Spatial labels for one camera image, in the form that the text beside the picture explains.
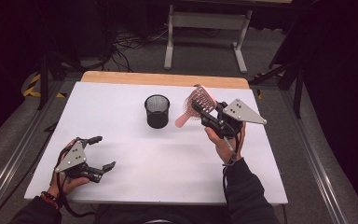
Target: person's arm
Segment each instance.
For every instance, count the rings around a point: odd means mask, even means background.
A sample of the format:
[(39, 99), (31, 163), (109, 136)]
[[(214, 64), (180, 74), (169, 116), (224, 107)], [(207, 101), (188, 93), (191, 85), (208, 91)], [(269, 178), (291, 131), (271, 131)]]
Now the person's arm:
[[(237, 223), (279, 223), (271, 204), (264, 197), (264, 188), (258, 177), (249, 170), (241, 156), (246, 124), (243, 124), (236, 162), (228, 166), (227, 174), (227, 205), (233, 224)], [(216, 152), (224, 164), (228, 164), (232, 155), (225, 140), (220, 139), (211, 128), (205, 128), (209, 139), (215, 144)]]
[(77, 179), (70, 179), (69, 182), (64, 181), (62, 176), (53, 173), (51, 177), (51, 185), (48, 190), (42, 192), (40, 196), (36, 196), (33, 200), (24, 206), (10, 221), (10, 224), (17, 223), (35, 223), (35, 224), (54, 224), (61, 219), (60, 208), (62, 204), (59, 203), (59, 189), (57, 185), (57, 175), (60, 176), (62, 191), (65, 195), (70, 194), (76, 187), (87, 184), (90, 181), (86, 177)]

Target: hairbrush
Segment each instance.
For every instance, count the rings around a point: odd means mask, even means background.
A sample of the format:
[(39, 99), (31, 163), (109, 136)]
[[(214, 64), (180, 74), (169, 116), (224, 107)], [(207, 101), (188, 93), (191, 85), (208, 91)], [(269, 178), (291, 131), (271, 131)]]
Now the hairbrush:
[(203, 111), (207, 113), (211, 113), (217, 107), (217, 102), (209, 91), (205, 87), (197, 85), (197, 88), (185, 99), (183, 104), (184, 114), (175, 121), (176, 127), (182, 128), (189, 119), (200, 118), (200, 113), (192, 106), (193, 101), (200, 105)]

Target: gray floor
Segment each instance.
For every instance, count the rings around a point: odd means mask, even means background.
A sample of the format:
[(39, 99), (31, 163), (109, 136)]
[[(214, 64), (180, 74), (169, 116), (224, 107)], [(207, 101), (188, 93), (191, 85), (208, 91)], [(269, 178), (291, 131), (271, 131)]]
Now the gray floor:
[[(175, 30), (173, 61), (170, 71), (163, 69), (166, 46), (164, 37), (166, 35), (141, 49), (123, 51), (134, 72), (244, 77), (251, 80), (257, 73), (269, 70), (269, 62), (282, 43), (284, 35), (280, 31), (257, 31), (254, 29), (248, 31), (242, 48), (242, 54), (248, 67), (247, 75), (239, 73), (230, 46), (231, 42), (237, 38), (235, 32), (221, 31), (218, 36), (209, 37), (194, 30)], [(123, 58), (118, 58), (117, 55), (115, 58), (121, 63), (125, 63)], [(105, 69), (118, 71), (112, 61)], [(70, 97), (71, 89), (78, 80), (78, 74), (70, 74), (63, 83), (60, 92), (66, 92)], [(315, 181), (303, 142), (296, 129), (295, 120), (290, 116), (291, 108), (284, 103), (283, 95), (285, 93), (273, 87), (276, 81), (275, 77), (257, 87), (263, 96), (261, 100), (257, 100), (257, 103), (261, 115), (268, 120), (268, 125), (266, 125), (268, 139), (282, 172), (282, 181), (289, 201), (289, 204), (286, 205), (288, 223), (335, 223), (330, 217), (324, 197)], [(310, 145), (319, 156), (345, 218), (348, 223), (358, 223), (358, 197), (324, 139), (305, 89), (303, 93), (300, 122), (304, 124)], [(27, 204), (23, 195), (32, 178), (32, 172), (26, 174), (26, 171), (48, 136), (44, 129), (60, 119), (66, 100), (67, 98), (54, 98), (48, 113), (36, 130), (35, 137), (3, 198), (6, 198), (22, 176), (27, 176), (0, 212), (0, 223), (7, 223), (22, 206)], [(38, 98), (26, 97), (25, 102), (0, 129), (0, 172), (37, 113), (37, 106)], [(92, 210), (89, 204), (72, 204), (72, 206), (79, 212)], [(276, 206), (275, 209), (283, 223), (282, 207)], [(62, 212), (62, 223), (92, 223), (91, 217), (74, 218), (68, 215), (64, 209)]]

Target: brush handle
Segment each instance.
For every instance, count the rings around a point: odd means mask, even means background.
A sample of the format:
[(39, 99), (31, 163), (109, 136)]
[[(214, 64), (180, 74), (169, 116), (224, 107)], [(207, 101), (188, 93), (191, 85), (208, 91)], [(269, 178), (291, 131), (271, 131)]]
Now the brush handle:
[(187, 113), (184, 113), (181, 117), (179, 117), (176, 121), (175, 121), (175, 126), (177, 128), (182, 128), (183, 125), (185, 125), (185, 123), (190, 119), (190, 116)]

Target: white table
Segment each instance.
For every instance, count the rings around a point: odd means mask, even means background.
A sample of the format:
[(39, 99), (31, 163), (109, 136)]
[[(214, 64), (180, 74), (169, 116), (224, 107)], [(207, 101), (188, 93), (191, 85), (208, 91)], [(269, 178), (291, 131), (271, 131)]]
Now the white table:
[[(103, 137), (86, 147), (88, 165), (101, 169), (116, 161), (99, 184), (77, 188), (69, 200), (79, 203), (221, 204), (222, 162), (200, 120), (182, 129), (174, 120), (194, 87), (77, 82), (56, 131), (25, 193), (33, 199), (46, 190), (62, 148), (76, 137)], [(242, 99), (255, 111), (252, 91), (209, 88), (216, 100)], [(146, 123), (145, 99), (165, 95), (171, 102), (170, 121), (160, 130)], [(247, 124), (242, 156), (258, 175), (270, 203), (287, 203), (286, 194), (263, 125)]]

